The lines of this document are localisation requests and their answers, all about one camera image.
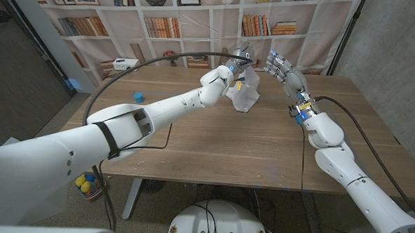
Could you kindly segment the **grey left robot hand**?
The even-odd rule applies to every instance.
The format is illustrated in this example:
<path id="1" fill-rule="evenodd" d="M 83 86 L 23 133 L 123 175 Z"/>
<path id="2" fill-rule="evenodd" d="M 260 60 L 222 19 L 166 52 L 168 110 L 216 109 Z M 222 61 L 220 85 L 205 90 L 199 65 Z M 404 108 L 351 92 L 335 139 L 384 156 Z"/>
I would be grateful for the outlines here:
<path id="1" fill-rule="evenodd" d="M 233 52 L 235 57 L 229 58 L 225 62 L 233 75 L 242 74 L 247 67 L 250 67 L 256 60 L 253 50 L 253 45 L 249 41 L 244 41 Z"/>

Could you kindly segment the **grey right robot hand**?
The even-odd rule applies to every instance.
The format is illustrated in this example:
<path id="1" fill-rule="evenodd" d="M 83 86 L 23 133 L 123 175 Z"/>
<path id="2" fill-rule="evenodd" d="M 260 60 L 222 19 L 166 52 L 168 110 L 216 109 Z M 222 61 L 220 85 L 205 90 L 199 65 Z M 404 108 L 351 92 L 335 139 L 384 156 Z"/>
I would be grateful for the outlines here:
<path id="1" fill-rule="evenodd" d="M 306 77 L 281 54 L 270 51 L 264 71 L 283 85 L 284 92 L 293 102 L 289 106 L 289 115 L 294 117 L 298 124 L 321 113 L 321 109 L 311 98 Z"/>

